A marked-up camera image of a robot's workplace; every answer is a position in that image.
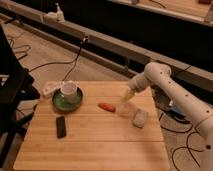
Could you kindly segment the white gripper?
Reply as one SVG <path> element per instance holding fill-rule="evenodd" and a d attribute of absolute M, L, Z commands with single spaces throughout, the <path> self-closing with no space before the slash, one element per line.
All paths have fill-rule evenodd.
<path fill-rule="evenodd" d="M 127 89 L 121 98 L 123 103 L 118 103 L 116 105 L 116 113 L 121 117 L 133 117 L 138 110 L 138 107 L 132 103 L 128 102 L 131 98 L 135 96 L 135 92 L 132 89 Z"/>

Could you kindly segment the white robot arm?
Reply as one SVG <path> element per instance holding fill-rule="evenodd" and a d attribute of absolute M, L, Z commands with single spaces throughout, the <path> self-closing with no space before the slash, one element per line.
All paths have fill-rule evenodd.
<path fill-rule="evenodd" d="M 213 109 L 177 84 L 171 78 L 168 65 L 157 62 L 148 63 L 142 73 L 129 80 L 122 102 L 129 101 L 151 85 L 161 88 L 205 139 L 200 171 L 213 171 Z"/>

